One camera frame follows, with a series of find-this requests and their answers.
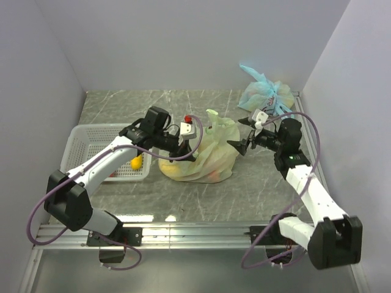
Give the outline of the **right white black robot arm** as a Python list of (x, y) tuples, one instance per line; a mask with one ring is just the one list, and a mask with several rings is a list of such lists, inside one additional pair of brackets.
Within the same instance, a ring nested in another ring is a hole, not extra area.
[(241, 155), (248, 148), (261, 146), (274, 152), (274, 165), (282, 178), (296, 191), (299, 201), (308, 210), (312, 224), (300, 220), (287, 206), (274, 215), (269, 225), (252, 241), (241, 260), (245, 264), (255, 246), (269, 234), (274, 243), (287, 239), (302, 247), (312, 265), (318, 269), (357, 264), (361, 260), (363, 225), (356, 216), (348, 215), (329, 195), (316, 177), (317, 164), (312, 164), (300, 149), (301, 122), (294, 118), (282, 120), (275, 131), (264, 127), (269, 120), (260, 114), (255, 118), (242, 118), (239, 123), (252, 128), (246, 139), (228, 141)]

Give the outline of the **light green plastic bag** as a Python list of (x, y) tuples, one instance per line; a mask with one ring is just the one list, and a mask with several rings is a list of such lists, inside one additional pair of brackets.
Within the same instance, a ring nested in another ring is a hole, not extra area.
[(196, 161), (159, 159), (160, 171), (174, 181), (218, 183), (232, 175), (239, 152), (227, 142), (239, 140), (238, 125), (231, 118), (222, 118), (212, 109), (207, 111), (209, 122), (203, 127), (200, 146), (194, 153)]

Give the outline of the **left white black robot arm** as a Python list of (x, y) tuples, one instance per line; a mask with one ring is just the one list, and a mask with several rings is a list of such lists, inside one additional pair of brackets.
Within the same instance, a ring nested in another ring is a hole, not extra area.
[(123, 242), (123, 223), (108, 211), (93, 208), (90, 196), (119, 167), (139, 155), (152, 154), (152, 148), (168, 152), (166, 160), (170, 162), (194, 162), (196, 147), (191, 147), (189, 141), (202, 138), (200, 120), (188, 115), (175, 134), (168, 130), (170, 121), (166, 110), (152, 106), (145, 117), (124, 127), (94, 157), (65, 173), (53, 172), (44, 210), (70, 231), (89, 230), (108, 245)]

